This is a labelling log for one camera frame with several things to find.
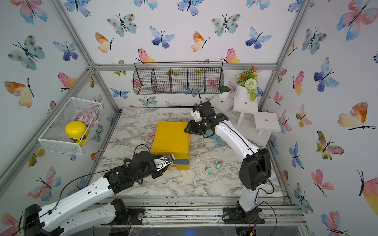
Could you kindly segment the yellow plastic drawer box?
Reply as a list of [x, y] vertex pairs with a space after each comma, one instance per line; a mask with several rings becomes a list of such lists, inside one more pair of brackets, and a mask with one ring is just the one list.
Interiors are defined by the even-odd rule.
[[170, 165], [177, 170], [190, 169], [190, 135], [184, 132], [187, 122], [159, 122], [152, 146], [152, 154], [175, 157]]

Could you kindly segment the key with green tag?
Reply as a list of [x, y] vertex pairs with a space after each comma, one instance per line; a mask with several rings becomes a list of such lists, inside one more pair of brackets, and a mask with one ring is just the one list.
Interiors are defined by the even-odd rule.
[[208, 175], [211, 175], [212, 174], [212, 168], [210, 166], [206, 166], [205, 167], [205, 172], [208, 174]]
[[215, 166], [216, 170], [219, 170], [221, 167], [222, 167], [222, 164], [221, 164], [221, 163], [218, 163], [218, 164]]

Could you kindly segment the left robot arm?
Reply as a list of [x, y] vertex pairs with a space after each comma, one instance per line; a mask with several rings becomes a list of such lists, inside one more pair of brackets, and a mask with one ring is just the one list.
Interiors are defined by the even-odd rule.
[[26, 236], [69, 236], [102, 224], [131, 226], [142, 211], [128, 210], [121, 199], [99, 209], [86, 209], [135, 183], [142, 184], [146, 177], [162, 176], [174, 161], [173, 154], [136, 153], [131, 159], [126, 158], [123, 165], [106, 170], [103, 177], [82, 190], [43, 207], [37, 204], [27, 207], [21, 230]]

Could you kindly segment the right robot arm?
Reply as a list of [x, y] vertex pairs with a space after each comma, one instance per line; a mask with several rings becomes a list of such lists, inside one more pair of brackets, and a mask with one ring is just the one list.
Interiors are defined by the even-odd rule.
[[242, 195], [236, 207], [223, 209], [222, 220], [225, 224], [263, 224], [265, 220], [259, 215], [262, 209], [258, 207], [260, 192], [267, 192], [263, 185], [271, 177], [271, 156], [267, 149], [259, 149], [249, 142], [233, 126], [223, 113], [216, 113], [210, 102], [195, 106], [184, 132], [208, 138], [207, 131], [223, 139], [241, 159], [239, 180], [243, 185]]

